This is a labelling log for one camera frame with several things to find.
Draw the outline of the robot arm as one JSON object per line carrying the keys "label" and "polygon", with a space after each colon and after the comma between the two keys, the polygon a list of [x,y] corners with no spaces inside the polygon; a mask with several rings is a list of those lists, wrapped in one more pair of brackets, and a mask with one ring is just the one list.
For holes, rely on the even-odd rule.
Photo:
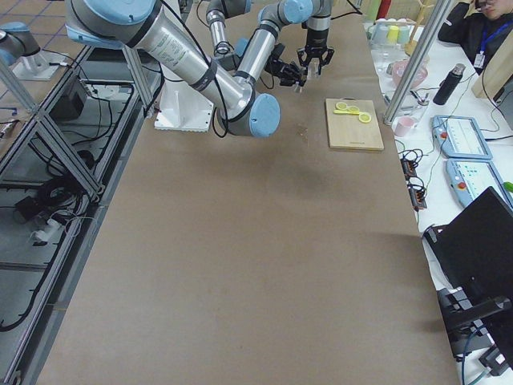
{"label": "robot arm", "polygon": [[331,1],[280,1],[265,6],[233,73],[204,53],[178,14],[167,16],[162,1],[67,1],[65,7],[70,39],[89,46],[147,52],[212,102],[220,126],[238,136],[268,137],[280,123],[278,101],[257,92],[255,82],[283,27],[300,23],[307,27],[307,42],[298,51],[302,67],[308,67],[313,58],[324,66],[333,55],[326,44]]}
{"label": "robot arm", "polygon": [[255,83],[266,71],[280,80],[281,86],[302,87],[308,70],[294,61],[281,59],[285,46],[278,42],[283,27],[306,21],[313,11],[311,1],[280,1],[264,7],[258,16],[258,26],[250,38],[240,39],[232,45],[226,36],[226,20],[246,14],[250,1],[210,1],[205,13],[215,59],[234,75]]}

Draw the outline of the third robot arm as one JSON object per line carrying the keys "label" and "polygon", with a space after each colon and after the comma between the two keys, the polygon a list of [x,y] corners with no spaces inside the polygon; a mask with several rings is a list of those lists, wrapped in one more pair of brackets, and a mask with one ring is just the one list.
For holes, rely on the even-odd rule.
{"label": "third robot arm", "polygon": [[[227,41],[218,42],[215,48],[216,60],[228,71],[238,68],[243,54],[247,50],[248,40],[239,40],[231,49]],[[274,46],[265,71],[280,80],[281,86],[304,86],[307,70],[294,61],[287,63],[281,59],[285,46]],[[64,62],[65,56],[59,52],[44,53],[28,26],[22,22],[8,22],[1,25],[1,62],[12,66],[14,74],[21,80],[48,81],[57,68]]]}

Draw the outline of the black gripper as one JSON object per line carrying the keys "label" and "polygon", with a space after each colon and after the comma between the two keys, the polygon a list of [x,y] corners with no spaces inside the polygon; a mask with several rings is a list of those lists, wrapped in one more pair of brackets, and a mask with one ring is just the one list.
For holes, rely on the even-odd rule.
{"label": "black gripper", "polygon": [[302,71],[308,73],[308,65],[313,59],[319,59],[318,74],[322,68],[329,65],[333,57],[333,48],[327,44],[329,29],[314,30],[307,28],[306,44],[304,48],[297,49],[297,58]]}
{"label": "black gripper", "polygon": [[274,46],[265,64],[265,71],[272,77],[280,80],[282,87],[303,87],[305,84],[304,68],[299,67],[295,62],[286,63],[281,60],[281,54],[285,50],[282,43]]}

